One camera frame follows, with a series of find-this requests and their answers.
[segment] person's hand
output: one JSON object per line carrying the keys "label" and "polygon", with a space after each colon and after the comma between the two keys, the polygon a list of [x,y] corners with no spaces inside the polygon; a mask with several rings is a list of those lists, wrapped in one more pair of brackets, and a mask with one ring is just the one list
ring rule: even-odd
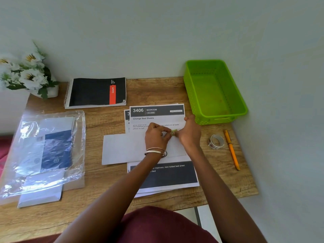
{"label": "person's hand", "polygon": [[186,152],[193,148],[200,147],[201,127],[195,122],[195,115],[185,117],[186,125],[183,129],[175,132]]}
{"label": "person's hand", "polygon": [[[167,132],[164,137],[162,135],[163,131]],[[146,149],[152,147],[159,147],[166,150],[170,138],[171,138],[171,129],[164,126],[160,126],[156,123],[150,123],[145,134]],[[161,149],[151,149],[151,150],[163,152],[163,150]]]}

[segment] blue booklet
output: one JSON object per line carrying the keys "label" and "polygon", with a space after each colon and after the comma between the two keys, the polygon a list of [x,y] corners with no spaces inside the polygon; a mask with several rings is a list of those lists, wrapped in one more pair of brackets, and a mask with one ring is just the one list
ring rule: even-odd
{"label": "blue booklet", "polygon": [[68,168],[72,164],[72,131],[45,135],[41,172]]}

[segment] wooden desk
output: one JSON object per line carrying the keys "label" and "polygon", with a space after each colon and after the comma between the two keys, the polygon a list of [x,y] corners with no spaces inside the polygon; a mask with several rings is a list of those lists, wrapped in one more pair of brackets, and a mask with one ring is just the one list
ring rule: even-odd
{"label": "wooden desk", "polygon": [[[60,85],[57,98],[43,100],[30,95],[24,115],[68,111],[63,107],[66,86],[67,83]],[[17,209],[16,203],[1,206],[0,242],[61,233],[91,202],[126,175],[126,164],[101,165],[103,136],[125,133],[123,110],[129,106],[170,103],[184,103],[186,115],[192,113],[182,77],[127,80],[127,106],[83,109],[86,113],[86,186],[63,192],[58,202],[21,209]],[[229,131],[241,171],[235,169],[227,145],[219,150],[207,146],[208,137],[214,133],[224,137],[224,129]],[[236,197],[258,194],[230,123],[202,126],[200,145]],[[183,188],[134,199],[127,212],[147,205],[175,211],[205,204],[207,201],[200,187]]]}

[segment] red label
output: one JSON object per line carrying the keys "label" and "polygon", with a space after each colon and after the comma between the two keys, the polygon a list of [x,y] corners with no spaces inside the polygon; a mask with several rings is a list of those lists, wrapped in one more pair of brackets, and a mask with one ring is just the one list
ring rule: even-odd
{"label": "red label", "polygon": [[110,85],[109,105],[116,104],[116,85]]}

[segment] pen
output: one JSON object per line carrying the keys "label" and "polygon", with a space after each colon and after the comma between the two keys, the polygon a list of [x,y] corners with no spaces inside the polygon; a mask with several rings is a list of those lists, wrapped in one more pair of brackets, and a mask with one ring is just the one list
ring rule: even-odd
{"label": "pen", "polygon": [[240,166],[238,165],[237,158],[236,158],[236,155],[235,155],[235,152],[234,152],[234,149],[233,149],[233,144],[232,144],[231,138],[229,137],[228,131],[224,130],[224,134],[225,134],[226,141],[228,143],[229,150],[231,151],[235,167],[236,167],[237,170],[241,170]]}

